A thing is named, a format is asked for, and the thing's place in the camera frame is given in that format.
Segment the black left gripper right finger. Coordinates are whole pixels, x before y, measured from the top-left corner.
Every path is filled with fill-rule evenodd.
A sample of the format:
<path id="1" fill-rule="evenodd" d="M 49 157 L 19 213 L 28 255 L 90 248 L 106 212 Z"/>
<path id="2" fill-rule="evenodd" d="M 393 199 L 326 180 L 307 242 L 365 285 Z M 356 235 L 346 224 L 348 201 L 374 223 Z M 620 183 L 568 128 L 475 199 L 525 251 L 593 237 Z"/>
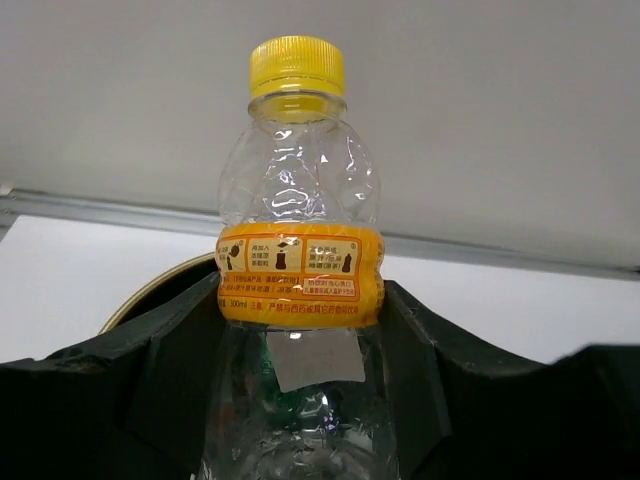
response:
<path id="1" fill-rule="evenodd" d="M 494 346 L 385 285 L 382 343 L 405 479 L 635 479 L 639 349 L 552 364 Z"/>

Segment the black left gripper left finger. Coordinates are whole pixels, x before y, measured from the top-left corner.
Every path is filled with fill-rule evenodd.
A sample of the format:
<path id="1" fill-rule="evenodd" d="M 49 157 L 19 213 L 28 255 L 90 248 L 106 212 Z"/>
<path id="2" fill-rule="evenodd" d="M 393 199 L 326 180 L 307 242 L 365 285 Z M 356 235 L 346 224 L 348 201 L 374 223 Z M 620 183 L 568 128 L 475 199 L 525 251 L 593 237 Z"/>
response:
<path id="1" fill-rule="evenodd" d="M 5 479 L 187 479 L 199 468 L 217 343 L 211 274 L 45 359 L 1 367 Z"/>

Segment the clear bottle yellow cap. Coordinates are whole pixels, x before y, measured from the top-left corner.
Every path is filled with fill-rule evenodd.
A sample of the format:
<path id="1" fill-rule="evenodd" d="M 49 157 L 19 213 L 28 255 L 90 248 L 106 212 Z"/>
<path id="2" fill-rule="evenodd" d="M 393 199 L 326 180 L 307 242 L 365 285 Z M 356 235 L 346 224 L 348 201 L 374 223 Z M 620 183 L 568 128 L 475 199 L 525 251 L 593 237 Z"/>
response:
<path id="1" fill-rule="evenodd" d="M 219 182 L 215 261 L 226 322 L 201 479 L 396 479 L 378 315 L 380 180 L 343 119 L 326 40 L 249 58 L 250 125 Z"/>

